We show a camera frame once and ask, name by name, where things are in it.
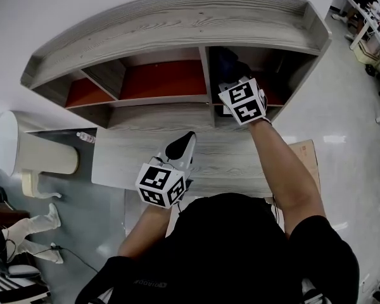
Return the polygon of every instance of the red shelf panel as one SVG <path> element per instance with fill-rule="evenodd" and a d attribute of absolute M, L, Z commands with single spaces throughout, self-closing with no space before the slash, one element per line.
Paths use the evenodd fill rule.
<path fill-rule="evenodd" d="M 93 82 L 89 79 L 80 79 L 72 82 L 65 108 L 107 103 L 109 101 L 114 101 L 114 99 Z"/>
<path fill-rule="evenodd" d="M 201 61 L 175 61 L 128 68 L 120 100 L 207 94 Z"/>

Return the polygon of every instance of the black t-shirt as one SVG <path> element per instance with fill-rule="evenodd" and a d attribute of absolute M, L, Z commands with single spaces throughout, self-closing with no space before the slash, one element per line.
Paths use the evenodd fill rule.
<path fill-rule="evenodd" d="M 306 218 L 287 239 L 264 200 L 220 194 L 192 202 L 173 233 L 140 261 L 109 259 L 76 304 L 111 287 L 109 304 L 159 298 L 300 303 L 303 278 L 332 304 L 357 301 L 357 259 L 326 218 Z"/>

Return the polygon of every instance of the wooden shelf unit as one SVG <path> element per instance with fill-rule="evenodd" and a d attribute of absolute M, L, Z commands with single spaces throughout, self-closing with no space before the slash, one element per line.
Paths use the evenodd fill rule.
<path fill-rule="evenodd" d="M 210 48 L 224 46 L 251 67 L 273 120 L 330 43 L 306 0 L 138 0 L 40 47 L 21 84 L 106 128 L 127 106 L 164 103 L 208 103 L 214 126 L 220 100 Z"/>

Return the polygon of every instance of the floor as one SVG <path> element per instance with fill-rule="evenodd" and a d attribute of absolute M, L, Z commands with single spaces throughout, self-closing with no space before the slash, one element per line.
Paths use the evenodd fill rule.
<path fill-rule="evenodd" d="M 359 303 L 380 280 L 380 83 L 366 74 L 343 37 L 326 22 L 332 44 L 274 127 L 289 143 L 313 139 L 327 217 L 360 264 Z"/>
<path fill-rule="evenodd" d="M 85 130 L 90 134 L 96 131 Z M 124 190 L 91 183 L 91 163 L 94 145 L 81 141 L 76 132 L 44 132 L 40 137 L 75 147 L 80 166 L 73 175 L 41 175 L 39 191 L 57 192 L 62 198 L 35 199 L 25 197 L 20 175 L 10 179 L 0 173 L 9 202 L 17 209 L 28 210 L 31 217 L 48 213 L 48 204 L 55 203 L 62 226 L 59 229 L 34 234 L 32 241 L 49 245 L 55 242 L 68 248 L 99 270 L 109 257 L 116 254 L 124 240 Z M 37 259 L 36 263 L 48 283 L 55 304 L 72 304 L 79 291 L 94 277 L 94 272 L 79 259 L 63 250 L 65 261 L 58 265 Z"/>
<path fill-rule="evenodd" d="M 360 264 L 359 303 L 380 280 L 380 83 L 366 74 L 349 50 L 346 27 L 329 15 L 332 44 L 296 97 L 274 122 L 288 143 L 313 139 L 319 163 L 322 199 L 332 226 L 355 252 Z M 77 147 L 82 156 L 79 171 L 68 179 L 47 175 L 42 191 L 63 193 L 55 199 L 63 226 L 34 236 L 70 248 L 95 268 L 113 255 L 141 212 L 134 193 L 90 183 L 92 145 L 73 134 L 45 133 L 46 138 Z M 19 177 L 0 176 L 11 203 L 32 215 L 46 213 L 49 201 L 21 197 Z M 65 264 L 38 260 L 56 304 L 73 303 L 93 272 L 76 258 L 64 254 Z"/>

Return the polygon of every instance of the small bottle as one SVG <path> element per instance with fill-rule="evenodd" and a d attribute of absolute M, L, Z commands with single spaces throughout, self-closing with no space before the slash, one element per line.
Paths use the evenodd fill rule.
<path fill-rule="evenodd" d="M 90 135 L 85 132 L 77 132 L 76 135 L 81 139 L 82 141 L 88 142 L 88 143 L 95 143 L 96 138 L 93 135 Z"/>

